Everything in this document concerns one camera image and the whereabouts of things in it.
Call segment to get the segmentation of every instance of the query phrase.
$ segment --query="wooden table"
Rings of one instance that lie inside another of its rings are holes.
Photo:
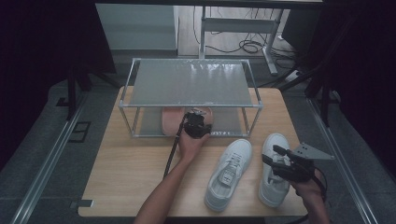
[[[92,173],[82,200],[93,200],[92,207],[80,207],[83,217],[135,217],[140,206],[163,179],[174,138],[131,138],[121,117],[120,94],[107,124]],[[277,89],[259,89],[264,108],[253,133],[251,164],[233,194],[225,211],[216,213],[204,203],[210,176],[220,155],[235,138],[210,138],[186,173],[170,217],[265,217],[303,216],[302,200],[290,187],[290,192],[278,208],[270,208],[259,200],[262,178],[262,144],[270,133],[284,134],[291,148],[299,140],[291,123],[288,109]],[[173,165],[179,159],[176,153]]]

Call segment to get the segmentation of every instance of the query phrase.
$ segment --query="aluminum rail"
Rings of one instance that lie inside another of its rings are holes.
[[[356,181],[354,175],[352,174],[349,166],[347,165],[347,161],[343,156],[343,153],[340,147],[337,145],[334,137],[332,136],[331,130],[326,127],[323,123],[322,119],[320,118],[319,108],[316,103],[314,103],[311,99],[307,99],[307,103],[311,108],[312,113],[315,116],[315,120],[320,128],[323,137],[326,140],[326,144],[329,147],[329,150],[335,157],[335,163],[340,170],[341,176],[344,178],[346,186],[349,189],[349,192],[355,201],[356,206],[358,207],[359,212],[361,213],[361,217],[363,218],[364,223],[366,224],[375,224],[378,223],[375,215],[373,213],[372,207],[367,201],[363,190],[359,186],[358,182]]]
[[[35,206],[41,196],[41,193],[43,192],[44,188],[48,183],[48,180],[50,179],[52,171],[54,170],[60,156],[62,155],[62,152],[64,151],[64,146],[66,145],[71,132],[73,132],[73,128],[78,121],[78,118],[82,112],[82,108],[87,98],[88,93],[85,92],[83,92],[79,97],[78,107],[74,116],[64,125],[61,134],[59,135],[54,146],[47,155],[47,158],[41,165],[41,168],[35,176],[32,185],[24,196],[20,207],[17,209],[14,218],[12,218],[10,222],[11,224],[24,224],[28,222],[29,217],[30,215],[32,215],[33,210],[35,209]]]

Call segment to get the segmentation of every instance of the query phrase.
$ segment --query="metal stand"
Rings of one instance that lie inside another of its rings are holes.
[[[283,9],[280,9],[274,21],[270,20],[249,20],[249,19],[223,19],[207,18],[205,7],[202,7],[201,18],[201,44],[199,48],[199,58],[205,58],[205,32],[231,32],[231,33],[258,33],[270,34],[268,44],[262,49],[262,53],[267,61],[268,68],[272,76],[277,76],[277,70],[271,56],[271,48],[276,38],[277,28],[282,18]]]

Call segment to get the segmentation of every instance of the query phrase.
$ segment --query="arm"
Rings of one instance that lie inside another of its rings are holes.
[[[198,155],[209,134],[201,139],[189,137],[183,130],[179,139],[180,160],[166,178],[148,196],[134,223],[163,223],[190,164]]]
[[[315,171],[315,175],[317,176],[317,178],[319,178],[318,171]],[[330,223],[329,215],[327,214],[325,204],[321,197],[320,188],[317,183],[315,183],[315,181],[313,181],[312,179],[303,183],[290,183],[303,198],[304,206],[308,211],[309,223]]]

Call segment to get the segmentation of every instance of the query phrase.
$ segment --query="shoe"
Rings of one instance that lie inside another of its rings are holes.
[[[274,145],[278,145],[285,149],[290,148],[285,136],[280,133],[272,133],[267,137],[262,146],[262,154],[272,158],[273,162],[290,165],[288,156],[281,156],[274,152]],[[289,192],[289,188],[289,181],[278,175],[274,175],[272,167],[264,163],[262,180],[259,187],[260,200],[270,207],[278,207],[283,203],[283,200]]]
[[[207,186],[205,195],[207,207],[217,212],[224,211],[242,174],[250,164],[251,151],[251,144],[245,139],[232,142],[224,150]]]

